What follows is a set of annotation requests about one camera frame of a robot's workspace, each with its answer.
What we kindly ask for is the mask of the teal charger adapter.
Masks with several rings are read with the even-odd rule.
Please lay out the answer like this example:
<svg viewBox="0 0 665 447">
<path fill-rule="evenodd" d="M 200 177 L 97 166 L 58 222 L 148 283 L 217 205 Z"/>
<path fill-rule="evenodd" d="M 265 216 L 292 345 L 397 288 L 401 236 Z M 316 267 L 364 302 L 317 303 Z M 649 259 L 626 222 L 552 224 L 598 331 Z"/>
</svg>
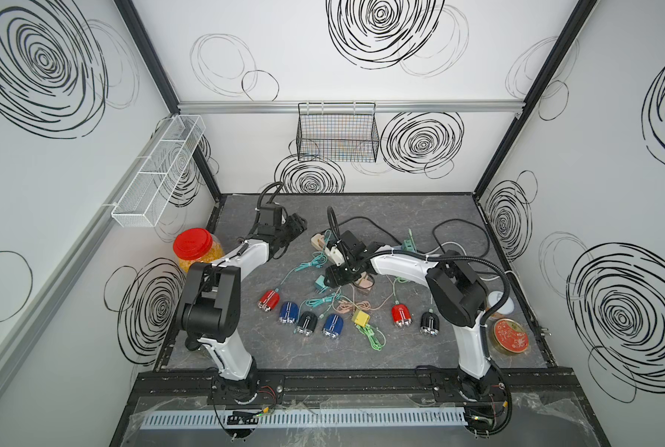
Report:
<svg viewBox="0 0 665 447">
<path fill-rule="evenodd" d="M 326 283 L 326 279 L 324 276 L 319 276 L 316 281 L 315 281 L 315 290 L 317 291 L 318 294 L 323 294 L 324 292 L 328 291 L 330 287 Z"/>
</svg>

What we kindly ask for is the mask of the pink charger adapter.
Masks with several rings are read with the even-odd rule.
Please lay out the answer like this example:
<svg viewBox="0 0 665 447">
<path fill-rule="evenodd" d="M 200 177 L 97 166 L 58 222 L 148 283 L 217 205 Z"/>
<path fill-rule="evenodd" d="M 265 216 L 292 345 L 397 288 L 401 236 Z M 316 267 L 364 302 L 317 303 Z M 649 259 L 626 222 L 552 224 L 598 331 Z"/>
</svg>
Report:
<svg viewBox="0 0 665 447">
<path fill-rule="evenodd" d="M 364 292 L 369 292 L 375 286 L 375 280 L 370 276 L 363 276 L 354 282 L 354 286 Z"/>
</svg>

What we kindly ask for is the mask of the yellow-green charger adapter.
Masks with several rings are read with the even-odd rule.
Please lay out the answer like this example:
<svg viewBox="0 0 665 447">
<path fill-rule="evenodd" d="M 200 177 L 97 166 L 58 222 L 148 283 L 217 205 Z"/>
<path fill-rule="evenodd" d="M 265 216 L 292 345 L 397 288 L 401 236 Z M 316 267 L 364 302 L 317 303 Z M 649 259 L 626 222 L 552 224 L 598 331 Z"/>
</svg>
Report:
<svg viewBox="0 0 665 447">
<path fill-rule="evenodd" d="M 352 322 L 360 328 L 365 328 L 368 326 L 370 321 L 370 315 L 360 309 L 357 309 L 352 315 Z"/>
</svg>

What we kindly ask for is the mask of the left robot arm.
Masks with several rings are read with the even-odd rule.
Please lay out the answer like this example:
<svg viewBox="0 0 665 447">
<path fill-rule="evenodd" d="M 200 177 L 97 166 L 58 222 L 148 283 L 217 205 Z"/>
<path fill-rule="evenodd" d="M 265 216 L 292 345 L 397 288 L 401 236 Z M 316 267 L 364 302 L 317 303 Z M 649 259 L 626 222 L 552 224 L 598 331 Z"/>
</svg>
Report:
<svg viewBox="0 0 665 447">
<path fill-rule="evenodd" d="M 237 402 L 251 402 L 258 389 L 256 361 L 237 330 L 242 281 L 308 229 L 305 218 L 283 211 L 277 203 L 258 205 L 252 231 L 239 247 L 212 263 L 193 264 L 172 320 L 172 330 L 185 332 L 189 346 L 206 348 L 219 389 Z"/>
</svg>

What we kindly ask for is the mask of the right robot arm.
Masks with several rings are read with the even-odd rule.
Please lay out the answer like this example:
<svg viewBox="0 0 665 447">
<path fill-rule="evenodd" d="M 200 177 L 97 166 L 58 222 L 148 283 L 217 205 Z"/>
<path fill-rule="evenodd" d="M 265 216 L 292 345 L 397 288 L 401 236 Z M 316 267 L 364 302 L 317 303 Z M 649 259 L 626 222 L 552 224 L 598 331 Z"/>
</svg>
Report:
<svg viewBox="0 0 665 447">
<path fill-rule="evenodd" d="M 439 313 L 454 327 L 461 385 L 483 393 L 500 381 L 483 330 L 487 320 L 510 298 L 511 281 L 503 269 L 483 258 L 455 251 L 425 255 L 377 242 L 366 245 L 349 231 L 333 237 L 326 249 L 332 260 L 324 274 L 329 287 L 352 284 L 364 273 L 427 287 Z M 489 290 L 473 264 L 487 266 L 502 281 L 502 296 L 490 309 L 485 308 Z"/>
</svg>

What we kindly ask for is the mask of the blue striped shaver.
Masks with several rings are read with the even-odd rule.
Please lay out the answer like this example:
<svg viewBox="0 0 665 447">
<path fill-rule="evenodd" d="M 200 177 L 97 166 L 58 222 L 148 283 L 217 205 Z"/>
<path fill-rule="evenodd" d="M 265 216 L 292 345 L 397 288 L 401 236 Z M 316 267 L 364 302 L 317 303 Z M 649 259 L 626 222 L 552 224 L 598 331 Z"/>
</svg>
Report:
<svg viewBox="0 0 665 447">
<path fill-rule="evenodd" d="M 325 320 L 322 333 L 330 339 L 337 339 L 341 335 L 343 327 L 343 318 L 336 313 L 332 313 Z"/>
</svg>

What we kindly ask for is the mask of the beige power strip red sockets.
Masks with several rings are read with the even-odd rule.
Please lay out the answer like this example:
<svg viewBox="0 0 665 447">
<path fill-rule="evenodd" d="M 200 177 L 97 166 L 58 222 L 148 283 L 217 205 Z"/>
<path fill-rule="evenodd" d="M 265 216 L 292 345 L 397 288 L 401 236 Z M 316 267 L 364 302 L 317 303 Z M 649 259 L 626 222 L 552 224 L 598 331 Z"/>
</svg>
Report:
<svg viewBox="0 0 665 447">
<path fill-rule="evenodd" d="M 323 234 L 315 234 L 311 238 L 311 245 L 336 266 L 343 266 L 345 264 L 346 261 L 343 253 L 332 242 L 328 242 Z"/>
</svg>

